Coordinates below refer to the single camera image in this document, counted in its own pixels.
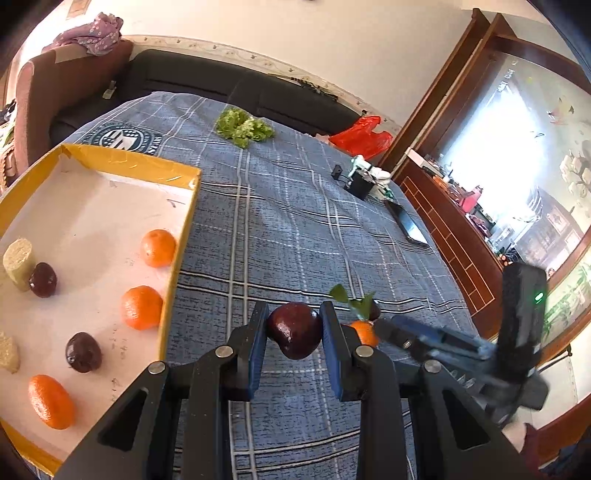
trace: decorative wall border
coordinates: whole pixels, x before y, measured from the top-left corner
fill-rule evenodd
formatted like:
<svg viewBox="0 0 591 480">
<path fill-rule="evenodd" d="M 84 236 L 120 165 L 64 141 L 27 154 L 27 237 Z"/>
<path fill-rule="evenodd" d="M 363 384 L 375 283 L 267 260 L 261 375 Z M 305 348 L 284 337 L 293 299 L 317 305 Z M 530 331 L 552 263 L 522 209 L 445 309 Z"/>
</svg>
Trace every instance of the decorative wall border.
<svg viewBox="0 0 591 480">
<path fill-rule="evenodd" d="M 221 60 L 271 75 L 306 80 L 315 85 L 319 85 L 328 92 L 336 95 L 339 98 L 340 103 L 359 114 L 362 114 L 365 110 L 368 115 L 379 115 L 382 118 L 382 123 L 377 130 L 385 130 L 392 135 L 396 135 L 400 131 L 400 125 L 387 115 L 376 110 L 370 104 L 364 102 L 361 98 L 343 90 L 334 83 L 327 82 L 310 72 L 281 60 L 276 60 L 253 51 L 243 50 L 230 45 L 214 43 L 207 40 L 197 40 L 195 38 L 157 35 L 126 35 L 124 38 L 134 43 L 134 49 L 131 54 L 132 59 L 143 50 L 156 48 L 157 50 L 175 51 L 196 57 Z"/>
</svg>

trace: printed logo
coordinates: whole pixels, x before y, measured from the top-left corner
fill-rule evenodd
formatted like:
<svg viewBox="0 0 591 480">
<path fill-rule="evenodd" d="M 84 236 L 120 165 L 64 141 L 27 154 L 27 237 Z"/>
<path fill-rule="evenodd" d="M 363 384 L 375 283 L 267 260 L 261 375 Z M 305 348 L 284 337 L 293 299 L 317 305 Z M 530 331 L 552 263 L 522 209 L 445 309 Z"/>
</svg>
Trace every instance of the printed logo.
<svg viewBox="0 0 591 480">
<path fill-rule="evenodd" d="M 107 123 L 88 132 L 80 143 L 154 155 L 162 143 L 162 135 L 129 125 Z"/>
</svg>

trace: blue gripper pad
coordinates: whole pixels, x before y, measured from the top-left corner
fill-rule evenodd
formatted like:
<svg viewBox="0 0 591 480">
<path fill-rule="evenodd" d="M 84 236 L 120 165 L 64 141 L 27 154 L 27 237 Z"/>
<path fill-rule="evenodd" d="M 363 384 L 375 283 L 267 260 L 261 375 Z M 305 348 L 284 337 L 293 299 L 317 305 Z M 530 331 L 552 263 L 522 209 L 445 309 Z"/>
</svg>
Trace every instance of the blue gripper pad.
<svg viewBox="0 0 591 480">
<path fill-rule="evenodd" d="M 264 302 L 257 302 L 251 315 L 251 324 L 256 323 L 254 340 L 248 357 L 248 392 L 251 398 L 261 382 L 262 363 L 265 359 L 265 347 L 267 346 L 267 317 L 269 307 Z"/>
<path fill-rule="evenodd" d="M 350 354 L 346 349 L 346 343 L 344 343 L 346 356 L 343 358 L 342 342 L 345 342 L 345 337 L 331 302 L 326 301 L 320 306 L 320 317 L 322 318 L 322 347 L 324 347 L 324 355 L 326 356 L 330 386 L 335 397 L 342 401 L 344 392 L 342 378 L 345 374 L 342 361 L 348 357 L 350 362 Z"/>
</svg>

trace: wooden cabinet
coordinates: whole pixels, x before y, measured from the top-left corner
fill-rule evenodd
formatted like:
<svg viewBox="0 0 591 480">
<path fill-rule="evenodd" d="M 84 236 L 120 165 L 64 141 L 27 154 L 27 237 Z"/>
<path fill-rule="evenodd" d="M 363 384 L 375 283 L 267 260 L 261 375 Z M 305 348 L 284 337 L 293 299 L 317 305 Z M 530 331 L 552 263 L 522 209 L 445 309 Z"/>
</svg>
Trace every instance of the wooden cabinet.
<svg viewBox="0 0 591 480">
<path fill-rule="evenodd" d="M 417 209 L 435 240 L 466 299 L 479 334 L 493 337 L 499 332 L 502 319 L 502 270 L 482 234 L 412 161 L 405 161 L 394 181 Z"/>
</svg>

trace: green lettuce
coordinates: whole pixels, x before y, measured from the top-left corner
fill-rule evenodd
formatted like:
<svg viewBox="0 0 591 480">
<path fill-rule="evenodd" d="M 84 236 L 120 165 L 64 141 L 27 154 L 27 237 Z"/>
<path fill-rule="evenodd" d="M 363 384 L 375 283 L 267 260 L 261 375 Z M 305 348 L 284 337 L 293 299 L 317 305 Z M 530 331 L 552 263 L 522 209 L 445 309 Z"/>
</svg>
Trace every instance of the green lettuce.
<svg viewBox="0 0 591 480">
<path fill-rule="evenodd" d="M 216 133 L 236 146 L 246 148 L 250 139 L 260 142 L 273 136 L 273 129 L 241 108 L 226 108 L 216 121 Z"/>
</svg>

